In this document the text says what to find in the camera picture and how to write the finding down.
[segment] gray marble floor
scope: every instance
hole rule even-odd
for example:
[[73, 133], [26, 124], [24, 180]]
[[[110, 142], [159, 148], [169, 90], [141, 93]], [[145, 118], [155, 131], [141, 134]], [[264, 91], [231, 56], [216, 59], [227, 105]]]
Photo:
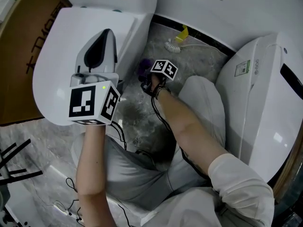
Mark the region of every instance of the gray marble floor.
[[[170, 60], [179, 68], [175, 81], [167, 83], [175, 95], [178, 95], [185, 80], [191, 75], [203, 76], [215, 82], [227, 60], [226, 55], [205, 47], [186, 47], [180, 54], [166, 51], [164, 43], [178, 33], [173, 29], [151, 24], [148, 42], [142, 55], [142, 58], [152, 60]], [[185, 41], [185, 44], [198, 43], [201, 42], [192, 37]], [[128, 150], [136, 151], [141, 148], [154, 154], [158, 162], [168, 163], [175, 146], [169, 143], [164, 126], [154, 114], [150, 97], [142, 92], [136, 72], [117, 107], [114, 120], [123, 127]], [[77, 198], [73, 189], [66, 185], [65, 179], [75, 178], [76, 166], [70, 149], [74, 137], [81, 132], [84, 132], [84, 128], [79, 125], [62, 127], [46, 119], [0, 128], [1, 149], [14, 142], [20, 145], [27, 139], [32, 140], [29, 146], [12, 159], [9, 169], [26, 168], [32, 172], [40, 169], [44, 172], [42, 176], [24, 180], [22, 183], [32, 193], [45, 226], [77, 226], [74, 219], [64, 216], [52, 206], [58, 200], [68, 208], [72, 200]], [[117, 137], [117, 133], [110, 127], [107, 128], [107, 134]], [[72, 212], [76, 212], [77, 209], [78, 205], [75, 204]], [[110, 209], [117, 225], [127, 226], [122, 210], [114, 204], [110, 204]], [[137, 217], [128, 211], [126, 213], [131, 225], [140, 226]]]

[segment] human forearm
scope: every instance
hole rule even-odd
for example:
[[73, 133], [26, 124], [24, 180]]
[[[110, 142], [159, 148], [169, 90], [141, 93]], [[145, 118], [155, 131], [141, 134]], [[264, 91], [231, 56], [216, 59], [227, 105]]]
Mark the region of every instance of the human forearm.
[[227, 153], [211, 137], [197, 116], [167, 90], [161, 90], [158, 101], [177, 143], [188, 158], [204, 173], [218, 156]]
[[93, 195], [105, 190], [105, 126], [87, 126], [77, 168], [78, 194]]

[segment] person's hand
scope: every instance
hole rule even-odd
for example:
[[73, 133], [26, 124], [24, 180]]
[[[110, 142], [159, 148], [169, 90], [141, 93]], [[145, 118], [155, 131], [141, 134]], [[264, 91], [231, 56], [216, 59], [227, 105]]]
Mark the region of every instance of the person's hand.
[[160, 83], [160, 80], [159, 78], [156, 76], [155, 73], [152, 73], [151, 74], [151, 89], [152, 89], [152, 92], [155, 90], [156, 86], [158, 86], [158, 84]]

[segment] gray pants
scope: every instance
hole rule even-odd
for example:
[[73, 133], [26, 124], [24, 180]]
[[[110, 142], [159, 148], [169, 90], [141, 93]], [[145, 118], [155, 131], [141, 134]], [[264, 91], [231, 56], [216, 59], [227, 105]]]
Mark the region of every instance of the gray pants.
[[[189, 77], [179, 94], [180, 100], [191, 108], [208, 132], [225, 145], [225, 115], [221, 97], [214, 84], [205, 78]], [[73, 150], [78, 164], [84, 134], [76, 138]], [[182, 157], [177, 145], [170, 167], [158, 171], [148, 156], [125, 151], [106, 136], [105, 162], [107, 193], [119, 201], [143, 210], [153, 210], [173, 192], [184, 192], [191, 187], [203, 186], [202, 178]]]

